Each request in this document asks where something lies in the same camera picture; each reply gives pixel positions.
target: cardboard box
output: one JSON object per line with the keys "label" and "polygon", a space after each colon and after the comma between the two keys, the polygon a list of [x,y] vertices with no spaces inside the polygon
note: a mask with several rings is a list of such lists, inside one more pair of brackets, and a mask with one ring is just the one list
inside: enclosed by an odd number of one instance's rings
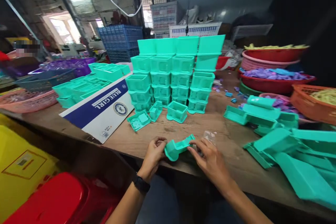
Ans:
{"label": "cardboard box", "polygon": [[60,114],[100,143],[112,135],[134,109],[125,78],[111,83]]}

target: yellow container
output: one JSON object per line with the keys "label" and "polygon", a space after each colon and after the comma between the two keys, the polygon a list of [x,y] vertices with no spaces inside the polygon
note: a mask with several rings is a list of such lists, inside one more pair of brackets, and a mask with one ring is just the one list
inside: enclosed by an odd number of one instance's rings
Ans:
{"label": "yellow container", "polygon": [[33,132],[0,115],[0,223],[15,212],[37,189],[60,170],[58,159],[29,144]]}

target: blue logo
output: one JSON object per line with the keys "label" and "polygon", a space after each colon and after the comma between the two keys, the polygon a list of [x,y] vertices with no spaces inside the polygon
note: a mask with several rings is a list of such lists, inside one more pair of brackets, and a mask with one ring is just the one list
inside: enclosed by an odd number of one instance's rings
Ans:
{"label": "blue logo", "polygon": [[119,103],[119,102],[115,103],[113,105],[113,109],[120,116],[125,116],[127,114],[127,111],[128,111],[126,106],[122,103]]}

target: pink plastic basket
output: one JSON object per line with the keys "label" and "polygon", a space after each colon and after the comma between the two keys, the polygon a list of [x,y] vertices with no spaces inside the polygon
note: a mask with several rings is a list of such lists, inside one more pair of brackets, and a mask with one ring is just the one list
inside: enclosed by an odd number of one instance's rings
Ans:
{"label": "pink plastic basket", "polygon": [[[283,96],[281,94],[274,94],[274,93],[262,93],[259,95],[259,97],[265,97],[265,96],[270,96],[274,99],[276,98],[281,98],[287,102],[290,102],[291,98],[288,96]],[[299,124],[305,124],[305,123],[318,123],[317,121],[312,121],[312,120],[308,120],[308,119],[303,119],[303,118],[299,118]]]}
{"label": "pink plastic basket", "polygon": [[241,62],[241,67],[250,71],[256,68],[286,68],[289,65],[300,62],[300,60],[291,61],[291,62],[276,62],[276,61],[265,61],[261,59],[256,59],[248,56],[246,51],[243,51],[243,61]]}
{"label": "pink plastic basket", "polygon": [[[15,96],[25,95],[32,97],[27,100],[12,102]],[[6,109],[14,113],[30,113],[35,112],[57,103],[57,93],[54,90],[36,96],[36,92],[28,92],[26,89],[20,89],[9,92],[0,97],[0,109]]]}

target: orange plastic basket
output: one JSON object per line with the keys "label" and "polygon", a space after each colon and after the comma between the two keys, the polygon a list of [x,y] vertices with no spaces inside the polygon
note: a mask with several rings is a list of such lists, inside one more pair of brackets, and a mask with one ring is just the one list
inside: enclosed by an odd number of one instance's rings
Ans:
{"label": "orange plastic basket", "polygon": [[290,102],[304,116],[320,122],[336,125],[336,106],[316,100],[310,96],[314,92],[329,89],[330,87],[293,85],[294,92]]}

